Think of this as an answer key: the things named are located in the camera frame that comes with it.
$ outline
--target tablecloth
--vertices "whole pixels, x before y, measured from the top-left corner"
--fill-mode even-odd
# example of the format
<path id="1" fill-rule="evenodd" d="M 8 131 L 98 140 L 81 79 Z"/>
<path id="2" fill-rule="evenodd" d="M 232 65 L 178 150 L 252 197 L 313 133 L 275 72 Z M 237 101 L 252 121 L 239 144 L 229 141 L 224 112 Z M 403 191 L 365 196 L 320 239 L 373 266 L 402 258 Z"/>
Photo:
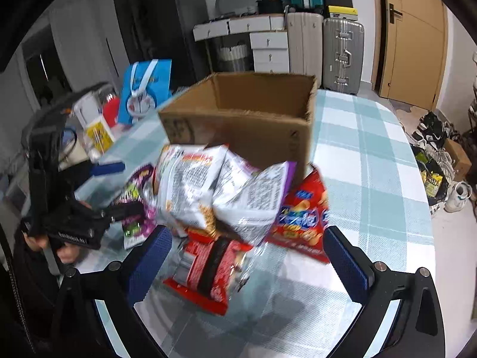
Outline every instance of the tablecloth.
<path id="1" fill-rule="evenodd" d="M 396 271 L 435 271 L 429 208 L 416 161 L 395 115 L 377 102 L 319 90 L 311 160 L 329 193 L 330 224 L 338 226 L 368 257 Z M 123 160 L 123 174 L 88 181 L 77 197 L 104 205 L 139 165 L 155 162 L 164 142 L 156 114 L 136 125 L 104 156 Z M 106 232 L 102 247 L 78 263 L 81 272 L 122 260 L 120 226 Z M 201 311 L 154 281 L 135 305 L 151 335 L 170 357 L 326 357 L 356 316 L 333 267 L 268 244 L 245 287 L 224 317 Z M 107 310 L 98 302 L 116 352 L 127 353 Z M 392 302 L 368 350 L 379 351 L 397 308 Z"/>

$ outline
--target plastic bag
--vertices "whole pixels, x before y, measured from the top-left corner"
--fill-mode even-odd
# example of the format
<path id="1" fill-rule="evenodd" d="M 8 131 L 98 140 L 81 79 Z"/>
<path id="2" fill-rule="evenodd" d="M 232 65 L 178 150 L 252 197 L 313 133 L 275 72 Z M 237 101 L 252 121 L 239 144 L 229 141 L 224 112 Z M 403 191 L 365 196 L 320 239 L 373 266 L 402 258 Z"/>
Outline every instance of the plastic bag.
<path id="1" fill-rule="evenodd" d="M 129 249 L 140 243 L 153 232 L 157 226 L 156 203 L 157 199 L 152 192 L 150 181 L 154 167 L 152 164 L 139 167 L 127 180 L 121 194 L 112 204 L 140 201 L 144 205 L 144 220 L 139 216 L 129 217 L 122 221 L 124 233 L 124 248 Z"/>
<path id="2" fill-rule="evenodd" d="M 191 232 L 172 256 L 171 277 L 164 284 L 202 308 L 224 315 L 231 296 L 248 281 L 253 261 L 262 252 L 263 247 Z"/>
<path id="3" fill-rule="evenodd" d="M 158 215 L 173 227 L 216 231 L 212 212 L 214 185 L 226 146 L 169 146 L 163 150 L 153 180 Z"/>
<path id="4" fill-rule="evenodd" d="M 292 162 L 257 172 L 240 156 L 228 151 L 214 192 L 215 217 L 245 243 L 259 245 L 275 222 L 294 172 Z"/>
<path id="5" fill-rule="evenodd" d="M 312 172 L 285 198 L 267 241 L 329 263 L 322 239 L 328 226 L 328 196 L 318 169 L 311 166 Z"/>

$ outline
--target white drawer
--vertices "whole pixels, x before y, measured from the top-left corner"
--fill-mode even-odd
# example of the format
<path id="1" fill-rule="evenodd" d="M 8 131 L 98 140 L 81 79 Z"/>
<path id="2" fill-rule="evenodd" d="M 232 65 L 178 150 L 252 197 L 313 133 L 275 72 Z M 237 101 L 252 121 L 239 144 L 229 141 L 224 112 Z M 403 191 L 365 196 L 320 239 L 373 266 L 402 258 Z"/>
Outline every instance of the white drawer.
<path id="1" fill-rule="evenodd" d="M 228 25 L 231 34 L 270 31 L 270 16 L 248 16 L 240 19 L 232 19 Z"/>
<path id="2" fill-rule="evenodd" d="M 256 63 L 255 72 L 290 72 L 290 65 L 288 63 Z"/>
<path id="3" fill-rule="evenodd" d="M 253 50 L 255 63 L 289 64 L 288 50 Z"/>
<path id="4" fill-rule="evenodd" d="M 283 32 L 257 32 L 250 34 L 250 44 L 256 49 L 288 49 L 288 36 Z"/>
<path id="5" fill-rule="evenodd" d="M 270 16 L 270 28 L 272 31 L 281 31 L 285 29 L 285 16 Z"/>
<path id="6" fill-rule="evenodd" d="M 198 41 L 228 35 L 228 21 L 228 19 L 218 20 L 211 23 L 196 25 L 194 27 L 194 40 Z"/>

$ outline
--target blue gripper pad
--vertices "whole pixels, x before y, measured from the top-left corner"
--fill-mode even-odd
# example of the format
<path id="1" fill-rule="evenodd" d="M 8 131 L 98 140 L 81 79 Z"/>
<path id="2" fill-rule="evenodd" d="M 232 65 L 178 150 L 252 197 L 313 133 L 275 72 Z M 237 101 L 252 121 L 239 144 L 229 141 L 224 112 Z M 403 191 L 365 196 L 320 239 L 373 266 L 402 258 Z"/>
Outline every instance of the blue gripper pad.
<path id="1" fill-rule="evenodd" d="M 323 249 L 351 300 L 363 305 L 374 282 L 369 258 L 360 248 L 352 246 L 336 226 L 325 230 Z"/>
<path id="2" fill-rule="evenodd" d="M 170 230 L 165 226 L 158 226 L 142 245 L 135 247 L 126 257 L 123 267 L 130 269 L 125 277 L 126 297 L 131 307 L 144 300 L 171 247 Z"/>

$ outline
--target open cardboard box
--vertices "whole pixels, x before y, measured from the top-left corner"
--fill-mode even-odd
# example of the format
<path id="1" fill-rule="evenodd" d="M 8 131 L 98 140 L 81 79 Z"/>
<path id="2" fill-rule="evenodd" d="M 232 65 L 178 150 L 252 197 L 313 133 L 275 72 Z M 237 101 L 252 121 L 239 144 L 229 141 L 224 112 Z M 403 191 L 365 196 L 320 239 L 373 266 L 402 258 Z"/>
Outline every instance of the open cardboard box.
<path id="1" fill-rule="evenodd" d="M 252 166 L 297 163 L 309 156 L 317 81 L 295 74 L 218 73 L 192 86 L 159 117 L 175 144 L 228 144 Z"/>

